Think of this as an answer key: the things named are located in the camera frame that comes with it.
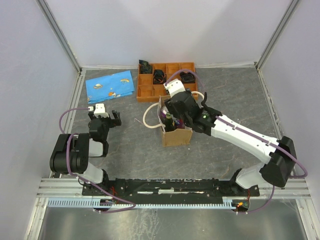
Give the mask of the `purple soda can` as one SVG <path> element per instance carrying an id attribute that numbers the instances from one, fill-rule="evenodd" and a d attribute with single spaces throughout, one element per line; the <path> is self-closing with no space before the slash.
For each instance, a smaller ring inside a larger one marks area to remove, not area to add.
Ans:
<path id="1" fill-rule="evenodd" d="M 170 113 L 170 112 L 166 106 L 163 106 L 160 110 L 160 119 L 163 124 L 164 124 L 164 120 L 166 118 L 166 113 Z"/>
<path id="2" fill-rule="evenodd" d="M 175 124 L 175 127 L 176 127 L 177 129 L 185 129 L 185 124 L 184 124 L 184 122 L 183 122 L 182 119 L 176 118 L 176 119 L 174 120 L 174 124 Z"/>

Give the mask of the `green glass bottle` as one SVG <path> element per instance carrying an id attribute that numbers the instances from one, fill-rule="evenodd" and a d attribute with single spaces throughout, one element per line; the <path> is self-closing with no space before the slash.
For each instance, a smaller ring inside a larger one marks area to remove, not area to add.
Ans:
<path id="1" fill-rule="evenodd" d="M 171 114 L 168 112 L 165 115 L 164 125 L 165 125 L 164 129 L 166 132 L 172 132 L 176 129 L 175 122 L 172 119 Z"/>

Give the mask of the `brown canvas bag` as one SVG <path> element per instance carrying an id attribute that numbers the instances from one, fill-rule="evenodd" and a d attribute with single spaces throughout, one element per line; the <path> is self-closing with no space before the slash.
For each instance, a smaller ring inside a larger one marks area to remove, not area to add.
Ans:
<path id="1" fill-rule="evenodd" d="M 170 131 L 170 132 L 165 131 L 165 124 L 163 124 L 161 121 L 160 112 L 161 112 L 161 108 L 165 106 L 165 100 L 168 100 L 169 98 L 170 98 L 169 95 L 160 96 L 158 99 L 158 102 L 150 105 L 142 116 L 142 123 L 144 124 L 145 127 L 149 129 L 156 129 L 156 128 L 160 129 L 160 135 L 161 135 L 163 147 L 177 147 L 177 146 L 189 145 L 193 135 L 193 130 L 190 127 L 185 126 L 185 129 L 176 128 L 174 131 Z M 147 116 L 147 113 L 154 107 L 157 107 L 157 117 L 158 117 L 159 123 L 156 125 L 148 125 L 146 123 L 146 116 Z"/>

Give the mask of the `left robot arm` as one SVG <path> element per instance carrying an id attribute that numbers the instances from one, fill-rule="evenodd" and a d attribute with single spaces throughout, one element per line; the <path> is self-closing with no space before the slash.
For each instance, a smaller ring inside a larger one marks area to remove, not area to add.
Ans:
<path id="1" fill-rule="evenodd" d="M 112 111 L 113 117 L 105 110 L 91 110 L 88 113 L 88 133 L 80 133 L 70 139 L 70 134 L 58 136 L 49 160 L 50 170 L 55 174 L 74 174 L 93 183 L 93 189 L 99 195 L 106 195 L 111 183 L 105 170 L 89 163 L 89 158 L 106 157 L 109 151 L 107 141 L 111 128 L 122 125 L 121 115 Z"/>

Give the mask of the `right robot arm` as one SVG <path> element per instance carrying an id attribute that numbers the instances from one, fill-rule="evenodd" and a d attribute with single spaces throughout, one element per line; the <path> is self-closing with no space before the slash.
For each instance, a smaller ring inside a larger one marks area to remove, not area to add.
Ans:
<path id="1" fill-rule="evenodd" d="M 186 127 L 210 137 L 225 140 L 249 152 L 260 163 L 238 169 L 229 181 L 229 189 L 236 196 L 263 183 L 283 188 L 296 164 L 297 156 L 292 139 L 277 139 L 259 134 L 233 122 L 220 111 L 206 105 L 207 96 L 197 104 L 190 90 L 169 90 L 170 98 L 164 103 L 175 118 L 183 120 Z"/>

